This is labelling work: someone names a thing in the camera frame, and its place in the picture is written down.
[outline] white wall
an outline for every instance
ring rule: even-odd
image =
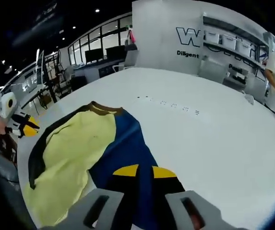
[[[60,49],[60,62],[64,69],[70,66],[68,47]]]
[[[258,37],[266,30],[247,17],[230,9],[191,0],[139,0],[132,3],[133,33],[140,50],[137,66],[197,74],[203,54],[202,14],[240,26]],[[188,28],[194,45],[180,42],[177,27]],[[199,55],[199,58],[177,55],[177,51]]]

